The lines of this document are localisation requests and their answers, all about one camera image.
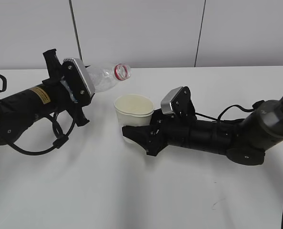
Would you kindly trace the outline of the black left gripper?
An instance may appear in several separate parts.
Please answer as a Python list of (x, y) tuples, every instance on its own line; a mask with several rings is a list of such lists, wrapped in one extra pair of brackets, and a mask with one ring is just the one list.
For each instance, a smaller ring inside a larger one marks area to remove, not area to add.
[(56, 52), (56, 49), (50, 49), (43, 53), (49, 78), (42, 81), (41, 88), (48, 95), (50, 102), (42, 106), (41, 116), (67, 111), (73, 117), (76, 126), (85, 126), (89, 120), (83, 113), (83, 107), (75, 102), (73, 94), (64, 80), (62, 65)]

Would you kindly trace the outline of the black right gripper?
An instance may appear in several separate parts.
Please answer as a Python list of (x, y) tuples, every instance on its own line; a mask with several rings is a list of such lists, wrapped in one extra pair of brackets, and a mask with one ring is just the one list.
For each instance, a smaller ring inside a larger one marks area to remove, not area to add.
[(183, 146), (189, 130), (196, 121), (194, 108), (175, 114), (163, 114), (157, 109), (147, 126), (123, 126), (122, 135), (146, 150), (148, 156), (157, 156), (165, 147)]

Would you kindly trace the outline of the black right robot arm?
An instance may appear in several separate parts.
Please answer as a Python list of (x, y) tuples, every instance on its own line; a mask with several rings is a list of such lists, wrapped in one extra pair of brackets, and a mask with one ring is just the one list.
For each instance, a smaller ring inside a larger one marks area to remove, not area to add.
[(125, 125), (122, 134), (149, 156), (177, 146), (223, 155), (241, 165), (261, 165), (265, 152), (283, 141), (283, 96), (254, 103), (244, 119), (199, 120), (190, 89), (181, 86), (163, 98), (148, 125)]

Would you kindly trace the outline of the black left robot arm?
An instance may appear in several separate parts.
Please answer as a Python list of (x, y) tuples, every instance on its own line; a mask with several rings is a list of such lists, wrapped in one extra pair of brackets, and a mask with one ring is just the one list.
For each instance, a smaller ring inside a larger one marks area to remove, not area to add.
[(67, 58), (60, 63), (56, 49), (43, 56), (49, 78), (0, 99), (0, 146), (14, 143), (35, 122), (52, 113), (67, 111), (76, 126), (89, 122), (82, 108), (91, 103), (95, 88), (82, 60)]

